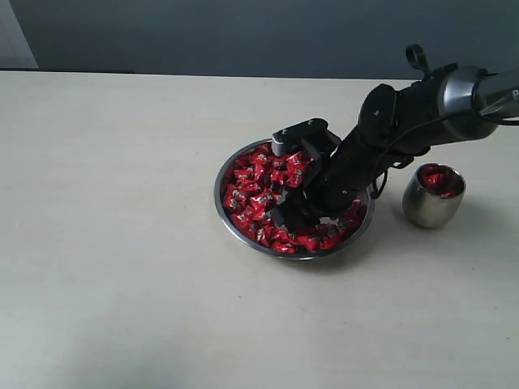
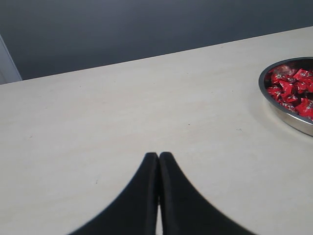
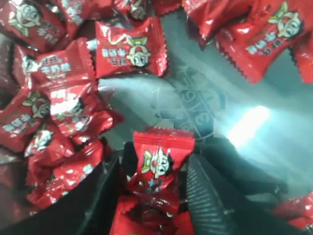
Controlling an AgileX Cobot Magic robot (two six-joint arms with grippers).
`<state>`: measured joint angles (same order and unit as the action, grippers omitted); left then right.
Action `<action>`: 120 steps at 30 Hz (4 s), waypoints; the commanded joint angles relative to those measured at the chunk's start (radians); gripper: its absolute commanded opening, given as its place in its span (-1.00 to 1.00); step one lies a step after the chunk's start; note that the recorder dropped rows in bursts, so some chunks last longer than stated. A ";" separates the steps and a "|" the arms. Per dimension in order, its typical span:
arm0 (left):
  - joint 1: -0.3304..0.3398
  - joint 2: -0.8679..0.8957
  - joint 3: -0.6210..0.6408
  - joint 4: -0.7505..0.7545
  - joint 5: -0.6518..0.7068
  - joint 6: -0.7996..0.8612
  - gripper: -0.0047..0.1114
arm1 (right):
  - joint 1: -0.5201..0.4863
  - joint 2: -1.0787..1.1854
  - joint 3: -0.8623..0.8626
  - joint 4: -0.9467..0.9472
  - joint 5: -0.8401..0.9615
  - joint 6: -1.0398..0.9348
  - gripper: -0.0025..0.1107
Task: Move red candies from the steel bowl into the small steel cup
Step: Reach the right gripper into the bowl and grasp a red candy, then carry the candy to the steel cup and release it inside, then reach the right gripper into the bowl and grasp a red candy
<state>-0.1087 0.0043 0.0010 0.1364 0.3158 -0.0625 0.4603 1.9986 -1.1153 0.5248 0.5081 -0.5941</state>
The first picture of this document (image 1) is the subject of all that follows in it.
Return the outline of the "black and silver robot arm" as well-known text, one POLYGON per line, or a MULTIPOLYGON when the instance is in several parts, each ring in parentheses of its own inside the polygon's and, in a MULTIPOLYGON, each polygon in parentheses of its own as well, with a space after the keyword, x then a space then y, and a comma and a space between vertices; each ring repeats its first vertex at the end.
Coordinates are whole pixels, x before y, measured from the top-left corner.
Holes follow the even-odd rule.
POLYGON ((353 130, 340 139, 321 118, 272 135, 272 151, 299 150, 313 158, 302 184, 273 208, 289 231, 316 225, 347 209, 358 194, 380 197, 390 168, 403 169, 431 147, 485 139, 497 126, 518 123, 518 71, 491 73, 451 63, 431 70, 420 45, 405 51, 421 80, 396 90, 386 83, 366 97, 353 130))

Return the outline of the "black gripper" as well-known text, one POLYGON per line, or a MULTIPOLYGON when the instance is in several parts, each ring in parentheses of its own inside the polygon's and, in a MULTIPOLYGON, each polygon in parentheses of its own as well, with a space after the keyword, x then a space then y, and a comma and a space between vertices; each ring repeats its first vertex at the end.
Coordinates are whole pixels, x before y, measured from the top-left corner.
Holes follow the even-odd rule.
POLYGON ((305 176, 303 189, 283 191, 278 207, 301 208, 303 215, 283 215, 274 208, 270 216, 278 227, 290 233, 313 229, 320 217, 336 215, 346 209, 380 174, 394 164, 409 164, 417 152, 396 148, 387 151, 387 144, 373 146, 359 129, 352 130, 333 155, 322 165, 315 165, 305 176))

